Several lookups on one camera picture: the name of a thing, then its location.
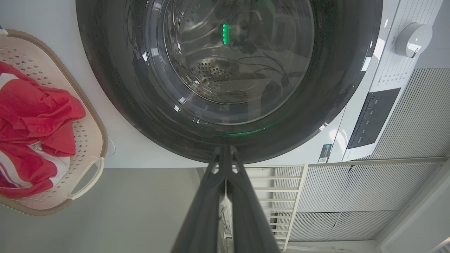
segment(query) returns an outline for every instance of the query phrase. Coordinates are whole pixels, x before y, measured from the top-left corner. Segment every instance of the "washing machine drum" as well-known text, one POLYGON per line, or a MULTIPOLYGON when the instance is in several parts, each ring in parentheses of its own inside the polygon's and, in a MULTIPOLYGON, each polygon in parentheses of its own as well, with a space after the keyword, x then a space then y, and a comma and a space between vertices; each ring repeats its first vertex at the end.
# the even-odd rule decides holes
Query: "washing machine drum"
POLYGON ((308 141, 344 108, 375 48, 381 0, 77 0, 105 93, 162 147, 245 163, 308 141))

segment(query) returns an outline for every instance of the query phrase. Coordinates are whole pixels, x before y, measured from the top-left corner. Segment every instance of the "beige basket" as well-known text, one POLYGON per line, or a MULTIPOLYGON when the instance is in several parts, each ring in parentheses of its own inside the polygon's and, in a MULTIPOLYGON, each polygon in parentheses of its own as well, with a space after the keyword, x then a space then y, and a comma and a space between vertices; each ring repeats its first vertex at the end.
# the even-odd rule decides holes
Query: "beige basket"
POLYGON ((102 174, 106 153, 106 132, 92 105, 81 91, 54 52, 35 37, 15 30, 0 30, 0 59, 35 79, 40 85, 68 90, 82 101, 86 117, 73 123, 76 155, 71 158, 70 168, 62 180, 52 189, 22 199, 9 199, 0 195, 0 203, 30 215, 56 213, 86 193, 102 174), (80 179, 94 164, 98 169, 90 182, 72 193, 80 179))

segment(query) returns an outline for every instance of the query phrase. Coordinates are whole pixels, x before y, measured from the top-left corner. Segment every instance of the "white washing machine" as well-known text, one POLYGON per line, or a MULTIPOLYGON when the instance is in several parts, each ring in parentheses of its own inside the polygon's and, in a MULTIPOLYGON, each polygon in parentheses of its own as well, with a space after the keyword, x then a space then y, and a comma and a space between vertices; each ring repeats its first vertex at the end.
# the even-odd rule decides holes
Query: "white washing machine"
POLYGON ((441 3, 17 0, 0 26, 60 57, 106 127, 106 167, 205 167, 218 145, 284 167, 374 151, 441 3))

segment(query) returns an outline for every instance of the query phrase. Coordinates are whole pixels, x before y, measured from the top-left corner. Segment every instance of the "gray wall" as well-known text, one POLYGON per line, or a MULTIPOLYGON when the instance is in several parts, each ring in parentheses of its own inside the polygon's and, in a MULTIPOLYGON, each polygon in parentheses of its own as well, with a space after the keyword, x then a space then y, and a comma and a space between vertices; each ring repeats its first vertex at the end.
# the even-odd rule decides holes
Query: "gray wall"
POLYGON ((0 206, 0 252, 169 252, 198 185, 195 169, 105 169, 54 215, 0 206))
POLYGON ((450 238, 450 160, 442 171, 430 182, 433 188, 423 204, 393 234, 384 253, 427 253, 450 238))
POLYGON ((430 45, 420 55, 415 68, 450 68, 450 1, 444 0, 433 24, 430 45))

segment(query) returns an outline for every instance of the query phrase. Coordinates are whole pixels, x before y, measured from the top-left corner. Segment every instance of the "red cloth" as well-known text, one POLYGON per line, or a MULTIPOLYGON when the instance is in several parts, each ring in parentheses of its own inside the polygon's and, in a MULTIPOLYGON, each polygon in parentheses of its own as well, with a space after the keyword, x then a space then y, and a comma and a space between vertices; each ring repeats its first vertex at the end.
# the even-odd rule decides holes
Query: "red cloth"
POLYGON ((72 121, 86 113, 81 102, 66 90, 39 86, 17 69, 0 63, 0 74, 10 80, 0 90, 0 141, 33 144, 54 156, 75 155, 72 121))
POLYGON ((50 189, 49 177, 58 173, 55 163, 28 145, 40 141, 42 150, 52 156, 75 155, 72 121, 86 113, 81 102, 66 90, 40 86, 0 62, 0 77, 2 73, 18 79, 0 83, 0 194, 26 197, 50 189), (18 182, 11 178, 12 167, 18 182))
POLYGON ((54 163, 27 145, 5 142, 0 142, 0 171, 0 194, 13 199, 33 196, 52 188, 50 177, 58 173, 54 163))

